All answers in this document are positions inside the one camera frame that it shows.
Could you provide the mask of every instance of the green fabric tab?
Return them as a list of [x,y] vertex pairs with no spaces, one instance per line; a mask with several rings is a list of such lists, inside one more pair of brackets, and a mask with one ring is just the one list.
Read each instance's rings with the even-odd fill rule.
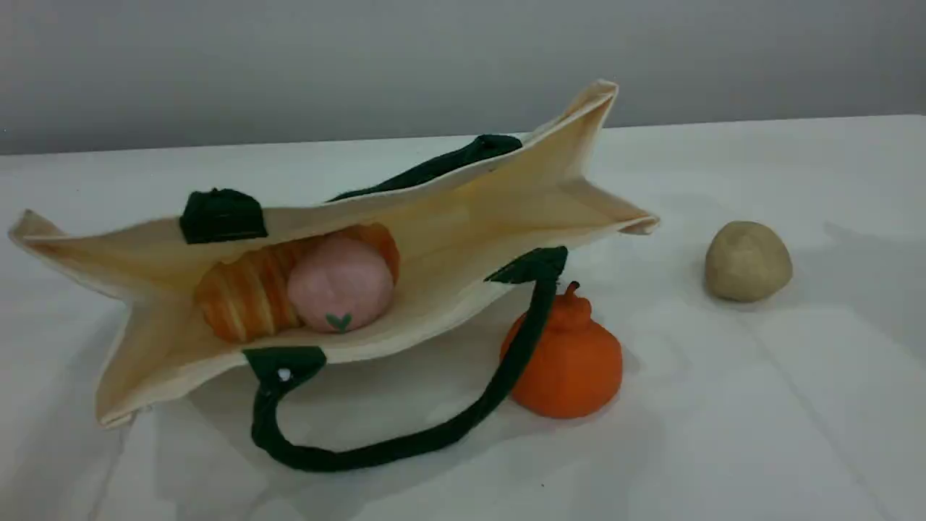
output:
[[514,259],[485,280],[504,284],[523,284],[551,277],[556,279],[566,268],[568,256],[569,250],[564,246],[537,248]]
[[314,376],[328,361],[317,347],[245,349],[243,353],[261,387],[283,393]]
[[483,159],[503,156],[519,148],[521,148],[521,141],[517,137],[494,134],[481,135],[474,139],[472,143],[459,150],[447,152],[442,156],[429,159],[418,166],[396,175],[392,179],[387,179],[369,188],[343,193],[332,199],[332,201],[418,186],[419,184],[437,179],[458,168],[482,161]]
[[190,194],[180,217],[180,228],[187,244],[267,236],[260,203],[247,194],[228,188]]

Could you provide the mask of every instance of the orange pumpkin-shaped toy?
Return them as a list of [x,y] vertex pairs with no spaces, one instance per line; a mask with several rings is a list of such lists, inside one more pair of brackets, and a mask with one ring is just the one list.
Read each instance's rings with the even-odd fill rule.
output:
[[[526,409],[551,418],[579,418],[605,406],[620,389],[620,343],[592,320],[592,304],[569,285],[553,303],[543,335],[511,393]],[[502,356],[521,327],[511,327]]]
[[231,263],[218,263],[199,281],[194,301],[217,337],[245,343],[299,327],[302,320],[286,295],[290,272],[326,236],[367,243],[382,255],[393,276],[399,276],[399,251],[389,229],[375,222],[248,251]]

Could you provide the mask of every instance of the toy tangerine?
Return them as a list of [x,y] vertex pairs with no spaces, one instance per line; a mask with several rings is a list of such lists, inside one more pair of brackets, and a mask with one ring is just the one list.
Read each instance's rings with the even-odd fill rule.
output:
[[[553,303],[533,357],[511,392],[524,408],[550,418],[579,418],[604,407],[623,376],[620,342],[592,320],[592,304],[569,285]],[[524,321],[511,326],[502,356]]]

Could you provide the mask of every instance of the tabletop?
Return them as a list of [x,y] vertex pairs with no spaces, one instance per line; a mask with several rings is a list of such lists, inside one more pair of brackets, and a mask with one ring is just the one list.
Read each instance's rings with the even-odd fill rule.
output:
[[[375,184],[467,136],[0,157],[0,217],[31,208],[73,234],[182,211],[192,190],[306,206]],[[926,117],[604,130],[589,177],[662,219],[570,256],[624,345],[616,400],[582,420],[513,402],[457,445],[338,475],[281,467],[249,438],[246,369],[94,420],[120,302],[0,243],[0,508],[99,520],[926,517]],[[733,305],[703,287],[713,235],[763,222],[794,280]],[[281,406],[313,444],[419,430],[479,395],[515,291],[459,328],[332,367]]]

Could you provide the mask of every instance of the bag handle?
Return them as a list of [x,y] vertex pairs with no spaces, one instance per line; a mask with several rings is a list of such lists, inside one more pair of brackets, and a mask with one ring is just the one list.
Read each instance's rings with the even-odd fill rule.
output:
[[251,439],[274,460],[296,470],[340,472],[388,464],[437,451],[461,440],[505,399],[518,382],[544,331],[557,294],[557,279],[565,265],[565,248],[543,248],[515,260],[487,280],[509,284],[534,281],[531,307],[505,357],[482,395],[453,418],[420,432],[387,439],[349,451],[329,451],[291,443],[280,431],[277,406],[290,391],[324,367],[324,352],[317,347],[247,349],[260,385],[254,400]]

